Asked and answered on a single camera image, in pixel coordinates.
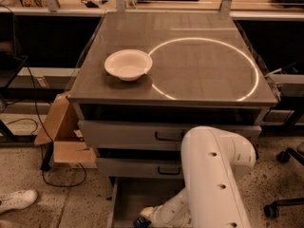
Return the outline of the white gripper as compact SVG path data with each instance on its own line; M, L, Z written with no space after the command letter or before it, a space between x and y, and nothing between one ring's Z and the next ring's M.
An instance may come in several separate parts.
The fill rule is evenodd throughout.
M140 216L150 219L154 228L192 228L188 206L160 205L144 207Z

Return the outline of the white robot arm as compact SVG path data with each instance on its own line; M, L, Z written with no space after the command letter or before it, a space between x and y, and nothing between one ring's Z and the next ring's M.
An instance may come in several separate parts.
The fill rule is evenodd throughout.
M166 203L146 207L135 228L251 228L237 187L256 163L243 136L209 126L189 130L181 143L185 187Z

